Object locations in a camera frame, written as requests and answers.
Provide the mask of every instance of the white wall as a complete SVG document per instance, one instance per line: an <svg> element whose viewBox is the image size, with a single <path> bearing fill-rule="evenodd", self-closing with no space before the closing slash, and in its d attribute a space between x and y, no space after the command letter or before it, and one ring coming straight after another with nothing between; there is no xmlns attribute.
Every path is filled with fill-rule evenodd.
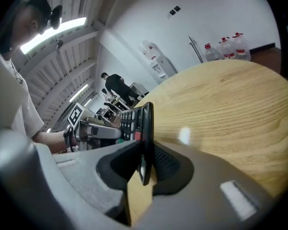
<svg viewBox="0 0 288 230"><path fill-rule="evenodd" d="M124 65L122 65L106 48L101 46L98 55L97 73L96 73L96 91L102 95L101 90L105 87L106 81L101 78L101 74L105 72L109 76L118 74L125 80L125 84L131 85L134 80Z"/></svg>
<svg viewBox="0 0 288 230"><path fill-rule="evenodd" d="M175 6L181 11L170 19ZM139 54L143 40L155 43L177 71L199 64L189 45L193 37L201 51L218 46L224 36L244 33L250 48L279 46L276 23L266 0L117 0L107 26Z"/></svg>
<svg viewBox="0 0 288 230"><path fill-rule="evenodd" d="M87 104L86 108L91 110L93 113L96 113L100 108L103 108L104 102L105 100L103 96L98 94L98 96L94 100Z"/></svg>
<svg viewBox="0 0 288 230"><path fill-rule="evenodd" d="M143 61L141 56L110 28L105 26L101 27L103 29L100 30L98 39L101 45L104 46L102 50L108 50L107 52L110 52L113 56L112 61L115 60L117 63L120 62L120 65L124 66L122 71L129 74L132 82L142 84L149 91L154 89L158 85L157 80L149 74L148 69L145 68L147 64ZM104 55L104 50L102 51L102 54L98 54L97 65L99 69L107 67L107 64L111 63L108 59L103 60Z"/></svg>

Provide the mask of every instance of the ceiling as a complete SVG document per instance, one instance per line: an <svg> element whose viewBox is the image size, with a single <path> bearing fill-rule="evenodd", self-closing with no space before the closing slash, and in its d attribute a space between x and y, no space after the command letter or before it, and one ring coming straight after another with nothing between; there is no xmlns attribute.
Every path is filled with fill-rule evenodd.
<svg viewBox="0 0 288 230"><path fill-rule="evenodd" d="M72 107L69 100L75 93L88 84L74 100L82 105L96 95L99 42L95 39L98 31L91 25L100 17L101 9L109 13L109 5L104 5L107 0L48 1L52 8L63 6L62 22L85 16L85 25L57 34L57 40L64 42L60 49L52 37L26 55L18 49L12 61L26 80L33 104L45 123L41 131L48 128L58 131L68 125L66 115Z"/></svg>

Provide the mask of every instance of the round wooden tabletop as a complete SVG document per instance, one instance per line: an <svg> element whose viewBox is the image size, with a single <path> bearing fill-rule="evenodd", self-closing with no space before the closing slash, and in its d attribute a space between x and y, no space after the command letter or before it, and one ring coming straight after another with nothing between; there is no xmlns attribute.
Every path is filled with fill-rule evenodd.
<svg viewBox="0 0 288 230"><path fill-rule="evenodd" d="M154 104L154 138L219 156L272 196L288 186L288 81L241 60L206 62L180 72L137 106ZM137 172L128 183L132 222L152 202Z"/></svg>

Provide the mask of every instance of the man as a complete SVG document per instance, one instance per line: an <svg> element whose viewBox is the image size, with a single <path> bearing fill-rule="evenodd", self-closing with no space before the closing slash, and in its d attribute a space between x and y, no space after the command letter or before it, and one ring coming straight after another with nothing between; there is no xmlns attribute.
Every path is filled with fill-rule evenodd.
<svg viewBox="0 0 288 230"><path fill-rule="evenodd" d="M117 74L109 76L104 72L101 74L101 78L106 80L106 89L108 92L114 96L112 90L115 91L127 103L129 107L132 106L132 101L130 100L129 96L139 101L143 99L124 83L124 79L121 76Z"/></svg>
<svg viewBox="0 0 288 230"><path fill-rule="evenodd" d="M27 94L25 101L16 113L11 128L16 132L28 135L34 142L47 145L51 153L57 153L68 147L63 137L64 131L39 132L44 123L32 103L26 81L16 71L11 57L18 47L31 41L36 35L43 34L48 21L54 29L57 29L60 25L60 17L61 6L51 11L47 0L30 0L21 3L13 11L9 11L0 25L0 53L6 61L6 68L18 80Z"/></svg>

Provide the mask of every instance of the ceiling light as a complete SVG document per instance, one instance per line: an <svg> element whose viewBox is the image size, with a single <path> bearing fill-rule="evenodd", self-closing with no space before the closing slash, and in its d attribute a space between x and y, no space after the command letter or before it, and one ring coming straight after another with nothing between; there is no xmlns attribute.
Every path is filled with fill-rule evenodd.
<svg viewBox="0 0 288 230"><path fill-rule="evenodd" d="M43 41L45 41L46 39L64 32L68 29L80 26L80 25L84 25L86 21L86 17L82 17L82 18L78 18L75 20L71 20L71 21L67 21L62 23L57 30L53 30L53 28L49 28L48 30L46 30L42 35L37 35L35 38L33 38L30 42L22 45L20 47L21 51L26 54L28 53L32 48L36 47L37 45L39 45L40 43L42 43Z"/></svg>
<svg viewBox="0 0 288 230"><path fill-rule="evenodd" d="M69 100L69 102L72 102L72 101L74 100L74 98L76 98L76 97L78 96L78 94L80 94L81 91L84 90L86 87L87 87L87 84L86 84L82 89L80 89L80 90L77 92L77 94L75 94L75 95Z"/></svg>
<svg viewBox="0 0 288 230"><path fill-rule="evenodd" d="M84 104L84 106L86 106L92 99L89 99L87 103Z"/></svg>

